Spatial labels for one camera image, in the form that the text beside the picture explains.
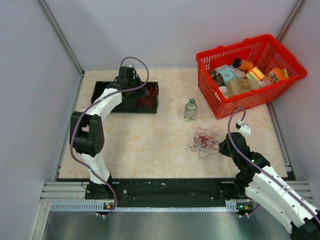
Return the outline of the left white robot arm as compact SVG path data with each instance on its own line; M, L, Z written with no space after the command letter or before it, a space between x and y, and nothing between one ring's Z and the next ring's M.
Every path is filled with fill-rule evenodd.
M109 198L114 191L108 179L111 174L103 160L105 137L103 120L117 107L122 111L133 113L139 98L147 95L143 82L132 66L120 66L118 76L102 90L101 95L83 111L71 115L70 153L81 155L78 162L88 168L90 180L98 184L96 192L102 198Z

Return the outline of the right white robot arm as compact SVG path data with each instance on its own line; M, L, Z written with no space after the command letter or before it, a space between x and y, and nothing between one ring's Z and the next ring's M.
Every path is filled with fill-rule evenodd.
M248 197L263 207L292 240L320 238L320 210L286 183L265 157L251 151L241 133L228 133L219 144L219 152L231 158L239 169L233 180L237 197Z

